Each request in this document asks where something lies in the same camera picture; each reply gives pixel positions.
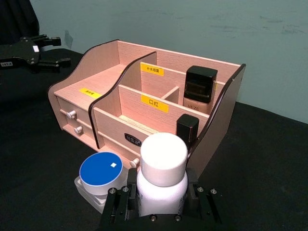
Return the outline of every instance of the black tablecloth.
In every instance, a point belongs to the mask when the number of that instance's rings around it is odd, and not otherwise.
[[[94,151],[61,131],[48,87],[72,72],[0,71],[0,229],[94,230],[100,213],[74,179]],[[308,230],[308,125],[236,103],[229,131],[200,177],[215,187],[238,230]]]

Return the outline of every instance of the drawer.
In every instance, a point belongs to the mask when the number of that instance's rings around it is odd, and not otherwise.
[[[77,135],[85,134],[89,136],[90,138],[94,139],[93,131],[92,129],[85,124],[84,122],[77,122],[75,119],[67,119],[67,122],[69,125],[71,125],[74,128],[74,133]]]
[[[75,111],[76,112],[75,119],[79,119],[79,120],[83,121],[84,123],[86,123],[90,126],[91,123],[90,123],[90,118],[89,118],[89,114],[88,114],[87,111],[81,109],[80,107],[77,107],[76,105],[74,105],[72,103],[69,103],[66,100],[63,100],[59,97],[57,97],[57,98],[58,98],[58,101],[59,101],[60,108],[63,111],[65,111],[66,113]]]

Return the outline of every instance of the cosmetic storage box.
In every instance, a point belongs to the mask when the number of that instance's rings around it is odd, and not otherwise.
[[[217,70],[202,112],[183,105],[192,66]],[[138,166],[149,135],[177,134],[183,114],[197,118],[187,166],[199,177],[227,132],[244,70],[245,64],[113,40],[89,49],[48,97],[61,129],[96,152],[116,153],[126,169]]]

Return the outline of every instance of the wooden divider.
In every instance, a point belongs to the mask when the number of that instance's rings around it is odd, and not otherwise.
[[[209,117],[207,114],[162,100],[127,86],[119,85],[119,94],[123,115],[160,132],[175,134],[178,118],[182,114],[189,114],[199,118],[199,134]]]
[[[167,92],[163,97],[161,97],[161,99],[179,104],[179,101],[180,101],[179,87],[174,87],[169,92]]]

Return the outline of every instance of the blue jar lid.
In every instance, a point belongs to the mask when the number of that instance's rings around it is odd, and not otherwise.
[[[101,186],[117,179],[122,168],[122,161],[118,155],[109,152],[95,153],[82,163],[79,175],[84,183]]]

